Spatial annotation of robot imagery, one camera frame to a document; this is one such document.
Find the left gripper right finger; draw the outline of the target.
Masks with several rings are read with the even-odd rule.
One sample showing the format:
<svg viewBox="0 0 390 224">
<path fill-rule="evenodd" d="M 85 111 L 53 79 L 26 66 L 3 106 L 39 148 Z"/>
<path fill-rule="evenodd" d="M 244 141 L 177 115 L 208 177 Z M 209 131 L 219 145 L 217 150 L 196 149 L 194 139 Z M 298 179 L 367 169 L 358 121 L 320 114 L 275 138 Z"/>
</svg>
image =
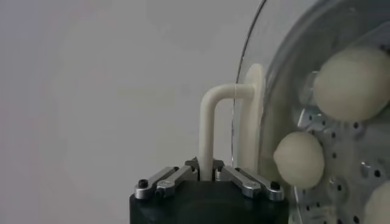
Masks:
<svg viewBox="0 0 390 224">
<path fill-rule="evenodd" d="M 252 201 L 283 201 L 285 191 L 277 181 L 239 167 L 213 160 L 212 192 L 223 198 L 245 198 Z"/>
</svg>

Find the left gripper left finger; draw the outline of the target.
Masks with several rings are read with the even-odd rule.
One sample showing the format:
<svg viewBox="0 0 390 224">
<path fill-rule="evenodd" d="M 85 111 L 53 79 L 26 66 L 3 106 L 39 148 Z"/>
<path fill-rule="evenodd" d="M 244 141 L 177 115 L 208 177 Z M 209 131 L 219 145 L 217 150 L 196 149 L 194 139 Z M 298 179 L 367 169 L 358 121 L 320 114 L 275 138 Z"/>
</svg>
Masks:
<svg viewBox="0 0 390 224">
<path fill-rule="evenodd" d="M 199 180 L 197 158 L 185 161 L 181 167 L 165 167 L 148 179 L 140 179 L 134 188 L 133 195 L 139 200 L 148 200 L 155 194 L 170 197 L 184 181 Z"/>
</svg>

